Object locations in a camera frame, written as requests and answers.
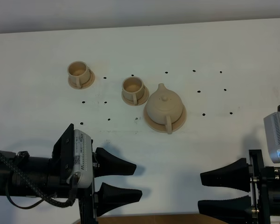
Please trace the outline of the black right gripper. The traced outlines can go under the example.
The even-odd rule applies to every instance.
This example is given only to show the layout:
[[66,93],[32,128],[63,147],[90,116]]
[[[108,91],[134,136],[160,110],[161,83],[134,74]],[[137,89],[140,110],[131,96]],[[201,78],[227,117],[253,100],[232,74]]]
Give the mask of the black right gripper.
[[249,150],[252,165],[252,178],[250,165],[246,158],[212,171],[200,174],[203,186],[227,187],[250,192],[252,184],[253,206],[251,197],[243,196],[228,200],[201,200],[198,201],[199,213],[216,218],[228,224],[251,224],[252,214],[256,215],[258,224],[269,224],[270,202],[269,184],[275,180],[274,167],[265,166],[262,151]]

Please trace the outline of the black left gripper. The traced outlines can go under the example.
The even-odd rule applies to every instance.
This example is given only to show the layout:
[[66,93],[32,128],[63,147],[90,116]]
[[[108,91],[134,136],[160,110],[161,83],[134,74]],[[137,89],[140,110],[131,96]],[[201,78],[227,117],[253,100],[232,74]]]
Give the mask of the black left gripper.
[[[70,124],[53,147],[52,158],[58,159],[60,164],[61,184],[68,184],[66,181],[73,169],[74,130],[74,125]],[[98,166],[96,168],[93,167],[93,180],[91,185],[86,189],[77,187],[76,198],[78,199],[80,223],[82,224],[97,224],[97,216],[100,217],[118,207],[136,203],[142,197],[141,190],[118,188],[102,183],[99,191],[96,192],[95,208],[94,177],[133,175],[137,166],[112,155],[101,147],[98,147],[94,153],[93,165]],[[78,181],[77,175],[73,175],[70,181],[73,181],[75,178]]]

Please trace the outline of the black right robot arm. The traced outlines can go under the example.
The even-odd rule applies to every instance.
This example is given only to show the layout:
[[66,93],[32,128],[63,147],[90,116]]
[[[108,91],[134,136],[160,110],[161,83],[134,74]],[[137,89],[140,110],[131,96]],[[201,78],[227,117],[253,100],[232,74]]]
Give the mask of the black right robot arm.
[[203,186],[238,189],[251,195],[228,200],[198,201],[200,214],[228,224],[268,224],[280,216],[280,168],[265,166],[261,150],[245,158],[200,174]]

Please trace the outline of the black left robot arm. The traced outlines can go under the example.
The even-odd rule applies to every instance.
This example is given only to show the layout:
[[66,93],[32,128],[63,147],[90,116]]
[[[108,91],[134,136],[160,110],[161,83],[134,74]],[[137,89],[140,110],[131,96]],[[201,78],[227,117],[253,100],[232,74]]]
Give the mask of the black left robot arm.
[[133,175],[136,165],[105,149],[92,148],[86,133],[70,124],[53,147],[51,158],[32,157],[27,151],[0,150],[0,196],[38,197],[59,208],[79,204],[80,222],[96,224],[103,214],[138,202],[142,192],[102,183],[95,178],[107,175]]

